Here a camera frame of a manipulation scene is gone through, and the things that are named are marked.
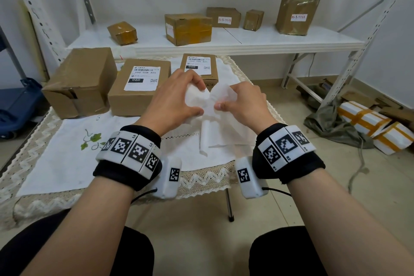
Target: tiled floor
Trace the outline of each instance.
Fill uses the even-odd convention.
[[[311,111],[296,90],[263,91],[288,124],[298,125],[312,139],[328,172],[346,187],[360,165],[357,149],[319,138],[304,127],[303,119]],[[3,148],[0,143],[0,165],[5,159]],[[402,151],[386,156],[372,149],[364,150],[364,158],[369,173],[355,179],[353,196],[414,253],[414,155]],[[278,180],[268,184],[287,191]],[[289,196],[271,192],[246,200],[234,187],[230,197],[233,223],[227,220],[222,191],[131,207],[127,226],[150,238],[156,254],[154,275],[248,275],[248,253],[256,237],[303,224]],[[0,247],[19,230],[0,233]]]

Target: green leaf embroidery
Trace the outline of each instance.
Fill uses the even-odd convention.
[[[101,134],[100,133],[95,133],[93,136],[91,136],[91,141],[92,142],[98,142],[101,139]]]

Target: metal shelf frame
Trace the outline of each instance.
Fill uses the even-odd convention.
[[[299,81],[293,74],[294,67],[297,62],[299,62],[301,59],[303,59],[306,55],[312,54],[313,52],[308,52],[304,54],[295,54],[295,57],[291,63],[290,66],[287,67],[285,77],[282,81],[282,87],[286,88],[288,81],[291,79],[295,81],[298,85],[303,87],[308,93],[310,93],[313,97],[315,97],[318,101],[321,102],[321,106],[325,106],[329,104],[331,101],[334,100],[334,98],[338,95],[339,91],[342,89],[343,85],[345,84],[346,80],[349,78],[350,75],[354,74],[358,67],[358,63],[360,62],[361,58],[363,57],[365,50],[369,47],[370,43],[375,37],[375,34],[377,33],[378,29],[380,28],[381,24],[384,22],[384,20],[387,17],[387,14],[392,10],[392,6],[397,0],[380,0],[376,2],[374,5],[369,7],[366,11],[364,11],[362,14],[354,18],[353,20],[349,21],[347,25],[345,25],[342,29],[340,29],[338,32],[341,32],[345,27],[348,27],[352,23],[354,23],[356,20],[358,20],[360,17],[374,9],[375,7],[382,5],[383,11],[381,12],[380,16],[378,17],[375,25],[372,27],[372,30],[370,34],[368,35],[367,39],[365,40],[365,43],[361,44],[360,48],[349,48],[348,50],[352,50],[349,54],[349,58],[345,66],[343,67],[340,75],[338,76],[337,80],[335,81],[334,85],[332,86],[331,90],[329,91],[328,95],[325,97],[325,99],[321,99],[319,96],[317,96],[315,93],[313,93],[311,90],[309,90],[306,85],[304,85],[301,81]],[[48,45],[51,53],[53,54],[54,58],[56,59],[56,62],[60,64],[67,54],[70,51],[70,47],[67,47],[62,35],[60,34],[59,30],[53,23],[53,21],[50,19],[50,16],[48,13],[44,10],[42,1],[41,0],[24,0],[31,16],[33,19],[34,24],[37,24],[41,31],[41,37],[44,38],[45,43]],[[88,11],[88,17],[91,18],[92,23],[94,23],[93,18],[93,12],[92,12],[92,4],[93,1],[89,2],[89,0],[77,0],[77,3],[85,3],[85,7],[77,5],[77,13],[79,18],[79,28],[80,32],[83,32],[85,30],[85,9]],[[252,50],[244,50],[246,48],[236,48],[232,46],[228,46],[228,48],[221,48],[220,53],[214,53],[213,54],[282,54],[282,53],[292,53],[292,50],[284,51],[283,48],[278,46],[277,44],[273,47],[269,47],[266,45],[263,45],[261,47],[253,48]],[[139,54],[132,50],[131,55],[135,57],[139,57]]]

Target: white tissue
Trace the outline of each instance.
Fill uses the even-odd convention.
[[[207,154],[207,149],[226,145],[254,145],[255,133],[239,123],[230,112],[214,109],[216,102],[236,101],[237,94],[226,84],[216,84],[211,92],[200,92],[190,84],[185,94],[188,106],[198,106],[204,109],[204,115],[193,118],[186,123],[199,125],[201,123],[200,152]]]

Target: white foam box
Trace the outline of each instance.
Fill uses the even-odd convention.
[[[403,150],[414,142],[414,133],[399,122],[373,135],[374,145],[387,155]]]
[[[391,119],[357,102],[345,102],[338,108],[338,114],[350,122],[358,132],[372,136],[384,129]]]

